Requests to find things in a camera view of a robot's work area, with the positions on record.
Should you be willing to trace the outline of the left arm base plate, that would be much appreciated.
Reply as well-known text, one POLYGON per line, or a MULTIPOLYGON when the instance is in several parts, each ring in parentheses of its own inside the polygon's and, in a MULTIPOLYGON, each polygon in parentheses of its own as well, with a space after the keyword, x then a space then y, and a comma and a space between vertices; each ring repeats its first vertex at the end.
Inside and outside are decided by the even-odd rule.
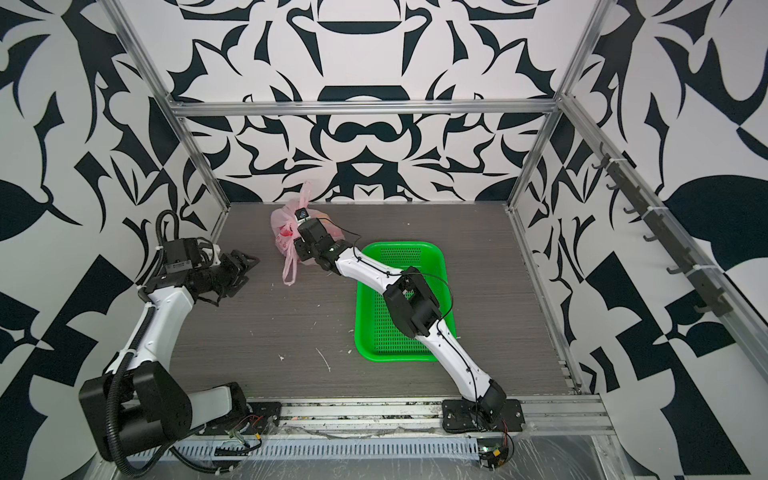
POLYGON ((197 431, 198 436, 266 434, 280 425, 283 404, 279 401, 248 402, 246 415, 240 418, 209 422, 197 431))

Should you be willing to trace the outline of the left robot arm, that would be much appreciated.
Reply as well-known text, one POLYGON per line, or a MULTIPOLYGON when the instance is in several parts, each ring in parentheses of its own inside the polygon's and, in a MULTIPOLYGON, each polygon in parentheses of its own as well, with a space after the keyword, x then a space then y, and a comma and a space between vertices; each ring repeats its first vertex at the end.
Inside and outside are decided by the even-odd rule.
POLYGON ((181 327, 195 304, 210 293, 232 297, 259 260, 239 250, 167 263, 139 294, 144 309, 129 341, 103 374, 86 381, 79 402, 103 459, 122 470, 130 456, 170 448, 204 426, 221 426, 249 412, 242 388, 230 382, 187 393, 169 372, 181 327))

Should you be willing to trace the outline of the pink plastic bag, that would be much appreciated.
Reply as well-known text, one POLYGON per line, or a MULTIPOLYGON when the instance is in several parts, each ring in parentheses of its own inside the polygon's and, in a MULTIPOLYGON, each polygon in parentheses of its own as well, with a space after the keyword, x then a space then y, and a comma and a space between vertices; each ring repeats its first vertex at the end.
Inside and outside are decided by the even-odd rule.
POLYGON ((299 221, 296 219, 296 213, 300 209, 306 209, 310 218, 319 219, 334 241, 345 240, 342 230, 332 225, 330 217, 326 213, 309 207, 310 194, 311 185, 309 182, 304 182, 299 197, 289 200, 281 208, 273 211, 270 216, 270 226, 275 237, 275 245, 285 257, 282 281, 286 286, 291 286, 296 282, 300 263, 314 264, 311 258, 302 260, 295 246, 295 241, 301 238, 298 231, 299 221))

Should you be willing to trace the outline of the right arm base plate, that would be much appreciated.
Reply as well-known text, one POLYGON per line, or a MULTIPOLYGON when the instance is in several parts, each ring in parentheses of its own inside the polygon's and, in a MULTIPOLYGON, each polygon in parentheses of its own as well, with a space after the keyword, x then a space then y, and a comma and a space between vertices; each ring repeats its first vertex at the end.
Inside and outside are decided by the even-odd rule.
POLYGON ((476 405, 466 399, 441 402, 441 427, 449 434, 475 432, 522 432, 526 423, 517 399, 507 399, 494 421, 488 420, 476 405))

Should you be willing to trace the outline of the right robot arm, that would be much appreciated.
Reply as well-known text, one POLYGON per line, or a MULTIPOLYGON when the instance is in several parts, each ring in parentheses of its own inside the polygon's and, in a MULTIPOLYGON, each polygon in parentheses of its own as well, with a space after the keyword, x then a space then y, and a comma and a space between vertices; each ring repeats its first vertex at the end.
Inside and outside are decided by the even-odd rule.
POLYGON ((303 229, 294 244, 302 260, 313 259, 323 270, 356 280, 380 294, 394 326, 433 354, 469 403, 476 423, 490 425, 500 419, 505 391, 452 334, 425 273, 416 267, 402 270, 376 261, 349 241, 334 239, 321 224, 303 229))

